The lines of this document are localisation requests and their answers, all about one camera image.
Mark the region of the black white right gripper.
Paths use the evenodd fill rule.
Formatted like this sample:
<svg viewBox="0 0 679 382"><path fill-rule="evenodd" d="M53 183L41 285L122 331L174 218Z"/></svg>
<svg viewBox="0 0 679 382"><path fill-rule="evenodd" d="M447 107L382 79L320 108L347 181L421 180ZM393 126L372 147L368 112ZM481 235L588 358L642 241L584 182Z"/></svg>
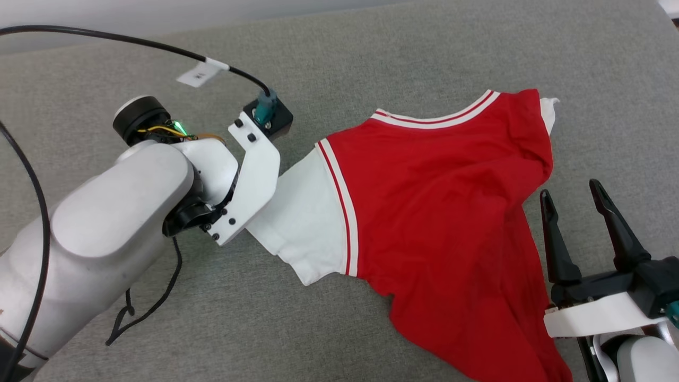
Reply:
<svg viewBox="0 0 679 382"><path fill-rule="evenodd" d="M602 183L590 180L596 210L605 220L617 271L588 276L572 262L558 227L550 191L540 192L548 280L557 307L546 310L550 337L589 337L640 328L648 336L672 338L677 328L677 258L651 259Z"/></svg>

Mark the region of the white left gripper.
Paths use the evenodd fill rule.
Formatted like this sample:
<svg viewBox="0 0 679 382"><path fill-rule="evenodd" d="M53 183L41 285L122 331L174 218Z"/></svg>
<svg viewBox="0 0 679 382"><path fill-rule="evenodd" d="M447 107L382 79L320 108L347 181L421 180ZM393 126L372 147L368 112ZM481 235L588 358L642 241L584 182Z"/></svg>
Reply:
<svg viewBox="0 0 679 382"><path fill-rule="evenodd" d="M278 150L250 118L237 118L228 131L245 150L242 162L214 138L178 144L199 172L206 203L217 213L207 232L218 245L231 241L269 203L281 166Z"/></svg>

